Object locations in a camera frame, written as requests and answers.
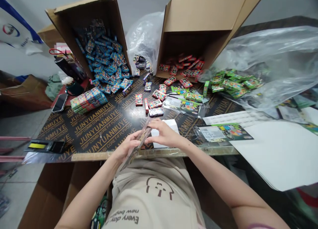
person's right hand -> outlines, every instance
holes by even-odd
[[[145,140],[145,144],[152,142],[165,145],[171,148],[178,148],[182,141],[186,139],[171,129],[164,121],[159,118],[153,119],[149,126],[159,131],[159,136],[151,136]]]

beige shirt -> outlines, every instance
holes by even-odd
[[[134,160],[117,172],[110,228],[205,227],[200,203],[182,158]]]

table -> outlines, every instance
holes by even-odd
[[[143,94],[143,98],[148,101],[154,100],[152,93],[159,89],[165,79],[152,76],[151,92],[144,92],[143,77],[147,71],[141,71],[140,77],[134,77],[132,92],[124,96],[122,92],[107,96],[108,103],[94,109],[84,115],[76,114],[71,108],[66,108],[63,112],[52,113],[42,128],[38,139],[65,141],[66,152],[64,154],[47,154],[47,153],[28,153],[26,163],[48,163],[48,162],[69,162],[74,153],[101,153],[115,150],[126,138],[127,135],[140,130],[147,121],[145,108],[136,107],[135,94]],[[195,83],[193,88],[198,92],[203,91],[202,83]],[[241,106],[222,97],[220,94],[212,94],[208,91],[209,109],[206,116],[218,115],[242,110]],[[175,119],[182,136],[187,137],[192,142],[200,145],[201,142],[196,139],[193,132],[194,126],[205,125],[204,121],[193,116],[178,114],[172,110],[164,109],[164,115],[161,119]],[[152,143],[146,145],[146,149],[153,149]],[[153,152],[156,156],[160,152],[162,157],[165,156],[182,156],[181,152],[169,154],[168,150],[148,151]],[[209,154],[237,154],[234,147],[216,147],[206,152]]]
[[[310,25],[318,27],[318,21],[306,17],[290,17],[277,21],[248,25],[239,28],[234,37],[245,35],[251,32],[275,29],[283,27],[294,27]],[[86,115],[75,114],[71,109],[66,109],[62,113],[51,114],[40,132],[39,139],[44,140],[64,140],[67,142],[67,151],[62,155],[51,155],[44,153],[35,153],[26,157],[26,163],[37,162],[68,162],[71,161],[74,153],[100,153],[115,149],[124,138],[142,128],[146,122],[146,115],[143,107],[136,107],[134,104],[134,95],[136,93],[144,93],[142,76],[134,78],[133,91],[124,97],[122,93],[111,95],[108,97],[108,103],[89,112]],[[152,77],[152,92],[158,89],[158,85],[163,83],[164,79],[156,76]],[[194,85],[194,89],[202,92],[202,84]],[[144,93],[149,100],[152,99],[151,93]],[[219,94],[208,93],[210,98],[210,109],[206,116],[219,115],[224,113],[237,112],[241,107],[223,98]],[[175,112],[164,109],[165,114],[162,119],[175,119],[179,132],[183,136],[189,137],[191,130],[195,125],[204,124],[200,119],[177,115]],[[213,154],[227,154],[222,148],[214,148]],[[237,154],[235,149],[231,149],[230,153]]]

gray floor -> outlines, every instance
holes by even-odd
[[[36,138],[50,113],[51,109],[28,113],[7,103],[0,103],[0,136]],[[0,141],[0,147],[15,149],[5,155],[24,156],[25,146],[23,141]],[[7,170],[7,174],[0,178],[0,193],[11,200],[9,210],[0,218],[1,228],[18,227],[43,166],[21,165],[19,162],[0,163],[0,170]]]

blue and white banner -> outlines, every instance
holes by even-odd
[[[42,52],[41,38],[6,0],[0,0],[0,27],[1,42],[27,55]]]

